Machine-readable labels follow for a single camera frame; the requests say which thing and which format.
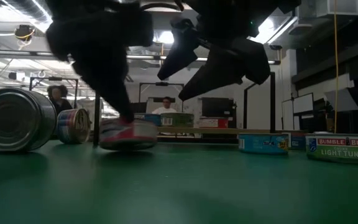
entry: red can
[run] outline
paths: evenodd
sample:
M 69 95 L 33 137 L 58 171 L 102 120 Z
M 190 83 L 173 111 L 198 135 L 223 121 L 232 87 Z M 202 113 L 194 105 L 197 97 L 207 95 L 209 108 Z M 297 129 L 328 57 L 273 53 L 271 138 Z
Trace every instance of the red can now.
M 228 122 L 227 118 L 200 118 L 198 126 L 200 128 L 227 128 Z

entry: table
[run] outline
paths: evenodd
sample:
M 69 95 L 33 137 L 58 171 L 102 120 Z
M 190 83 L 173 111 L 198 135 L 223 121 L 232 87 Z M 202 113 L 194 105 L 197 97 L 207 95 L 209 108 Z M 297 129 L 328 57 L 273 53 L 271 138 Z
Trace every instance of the table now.
M 358 166 L 158 144 L 0 154 L 0 223 L 358 223 Z

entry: tin can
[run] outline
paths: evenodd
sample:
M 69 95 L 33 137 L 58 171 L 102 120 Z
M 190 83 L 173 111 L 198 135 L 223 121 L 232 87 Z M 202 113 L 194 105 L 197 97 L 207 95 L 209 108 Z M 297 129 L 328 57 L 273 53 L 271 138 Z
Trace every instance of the tin can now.
M 131 126 L 122 125 L 119 118 L 107 119 L 100 125 L 100 142 L 103 149 L 136 151 L 157 144 L 157 127 L 150 121 L 136 119 Z
M 57 136 L 65 144 L 82 144 L 90 137 L 91 121 L 85 109 L 65 110 L 57 118 Z
M 227 128 L 228 124 L 227 118 L 200 118 L 198 122 L 200 128 Z
M 19 88 L 0 89 L 0 152 L 38 149 L 55 126 L 56 111 L 47 97 Z
M 358 164 L 358 134 L 307 134 L 309 159 Z
M 150 121 L 156 126 L 161 126 L 161 116 L 159 114 L 136 113 L 135 118 Z
M 306 150 L 305 133 L 283 133 L 288 135 L 288 147 L 293 150 Z
M 240 133 L 239 149 L 257 154 L 288 154 L 288 135 Z
M 192 128 L 194 126 L 194 115 L 189 113 L 163 113 L 161 114 L 161 126 Z

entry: ceiling light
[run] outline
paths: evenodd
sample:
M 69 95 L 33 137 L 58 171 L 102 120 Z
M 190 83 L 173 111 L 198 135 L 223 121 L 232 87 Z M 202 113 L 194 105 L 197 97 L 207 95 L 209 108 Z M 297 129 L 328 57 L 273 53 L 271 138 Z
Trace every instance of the ceiling light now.
M 164 44 L 173 44 L 175 40 L 173 38 L 172 32 L 164 31 L 161 33 L 160 37 L 158 38 L 158 41 Z
M 45 83 L 45 82 L 39 82 L 41 85 L 43 85 L 43 86 L 49 86 L 49 84 L 48 83 Z
M 290 22 L 288 22 L 282 29 L 280 29 L 280 31 L 278 31 L 270 40 L 268 40 L 268 44 L 272 44 L 278 37 L 280 37 L 288 28 L 290 28 L 290 26 L 292 26 L 292 24 L 294 24 L 296 21 L 298 20 L 298 18 L 295 16 L 294 18 L 292 18 L 292 20 Z
M 256 37 L 251 37 L 250 40 L 261 44 L 266 43 L 274 35 L 274 23 L 267 18 L 259 27 L 259 34 Z

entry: woman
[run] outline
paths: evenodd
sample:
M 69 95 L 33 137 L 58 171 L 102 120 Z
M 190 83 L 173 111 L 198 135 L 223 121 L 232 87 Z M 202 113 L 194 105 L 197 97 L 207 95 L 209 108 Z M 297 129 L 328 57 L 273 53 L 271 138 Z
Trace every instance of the woman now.
M 66 99 L 62 98 L 62 97 L 66 97 L 68 93 L 66 86 L 64 85 L 50 86 L 48 87 L 47 91 L 48 91 L 49 99 L 55 107 L 56 114 L 59 114 L 60 112 L 65 110 L 73 109 L 71 104 Z

